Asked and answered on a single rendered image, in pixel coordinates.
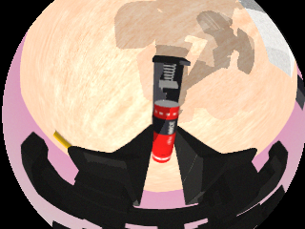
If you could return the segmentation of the yellow screwdriver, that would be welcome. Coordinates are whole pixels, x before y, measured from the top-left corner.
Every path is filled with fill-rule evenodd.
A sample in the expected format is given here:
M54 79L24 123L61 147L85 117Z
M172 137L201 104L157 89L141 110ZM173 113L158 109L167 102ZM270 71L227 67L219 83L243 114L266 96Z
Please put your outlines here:
M68 141L66 141L65 138L62 138L58 133L54 133L53 137L56 137L57 141L60 141L60 144L65 145L65 148L70 148L71 145L68 144Z

